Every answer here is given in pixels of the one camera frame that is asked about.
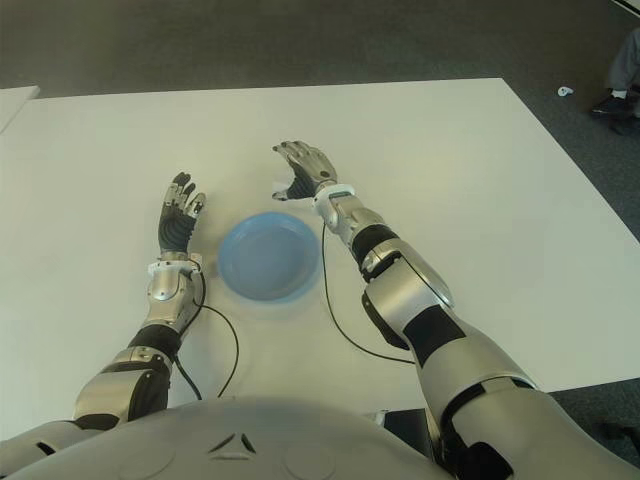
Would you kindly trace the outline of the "right robot hand black silver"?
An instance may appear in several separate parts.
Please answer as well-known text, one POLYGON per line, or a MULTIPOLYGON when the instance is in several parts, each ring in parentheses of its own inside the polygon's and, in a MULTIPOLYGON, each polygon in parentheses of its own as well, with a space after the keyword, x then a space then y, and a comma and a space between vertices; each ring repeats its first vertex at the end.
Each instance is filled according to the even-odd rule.
POLYGON ((294 174, 287 188, 272 194, 274 200, 312 198, 320 190, 338 183, 336 170, 320 149, 295 140, 283 141, 273 146, 272 150, 286 161, 294 174))

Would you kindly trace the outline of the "left robot hand black silver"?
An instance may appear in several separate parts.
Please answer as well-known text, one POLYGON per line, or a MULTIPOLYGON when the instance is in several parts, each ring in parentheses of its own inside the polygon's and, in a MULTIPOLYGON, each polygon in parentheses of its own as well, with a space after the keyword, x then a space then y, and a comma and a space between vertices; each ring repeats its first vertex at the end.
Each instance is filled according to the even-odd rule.
POLYGON ((186 254, 197 219, 204 209, 206 195, 194 193, 191 175, 178 173, 170 182, 161 206, 158 224, 160 252, 186 254))

